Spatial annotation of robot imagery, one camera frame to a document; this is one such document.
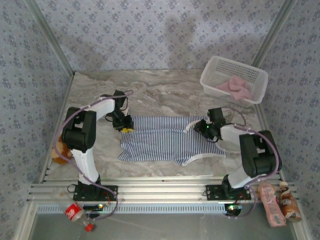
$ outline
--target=patterned wallpaper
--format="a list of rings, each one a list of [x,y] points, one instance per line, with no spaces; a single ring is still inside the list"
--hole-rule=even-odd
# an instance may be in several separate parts
[[[23,0],[0,1],[0,239],[13,237],[70,76]]]
[[[314,239],[320,239],[320,2],[301,0],[261,68],[263,105],[289,181],[298,186]]]
[[[253,60],[281,0],[37,0],[75,71]]]

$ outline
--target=black mounting plate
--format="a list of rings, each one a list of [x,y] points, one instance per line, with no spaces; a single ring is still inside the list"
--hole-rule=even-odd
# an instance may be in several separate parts
[[[239,188],[237,191],[229,192],[227,197],[222,190],[221,185],[206,185],[205,191],[206,199],[208,201],[226,201],[226,200],[233,200],[236,201],[237,199],[240,200],[251,200],[250,191],[244,188]]]
[[[104,185],[104,187],[112,190],[116,195],[118,195],[118,186],[115,185]],[[116,198],[107,190],[101,189],[100,195],[96,199],[87,199],[85,196],[83,196],[82,191],[79,187],[79,185],[75,186],[74,193],[73,193],[73,200],[75,201],[91,201],[91,202],[107,202],[109,199],[111,202],[115,202]]]

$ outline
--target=yellow object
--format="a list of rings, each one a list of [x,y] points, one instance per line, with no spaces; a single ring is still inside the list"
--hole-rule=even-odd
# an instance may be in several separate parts
[[[123,128],[122,130],[121,130],[121,133],[130,133],[130,132],[133,132],[134,130],[132,129],[132,128]]]

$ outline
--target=blue and white striped fabric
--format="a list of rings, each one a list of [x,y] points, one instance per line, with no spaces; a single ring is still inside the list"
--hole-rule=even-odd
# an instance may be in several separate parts
[[[185,166],[195,159],[225,156],[216,144],[186,126],[201,116],[133,116],[134,131],[122,133],[123,153],[119,159],[126,162],[173,161]]]

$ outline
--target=pink cloth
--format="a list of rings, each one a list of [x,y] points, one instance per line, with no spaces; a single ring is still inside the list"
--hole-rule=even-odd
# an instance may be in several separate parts
[[[233,75],[228,81],[215,88],[230,93],[234,100],[252,100],[247,81],[236,75]]]

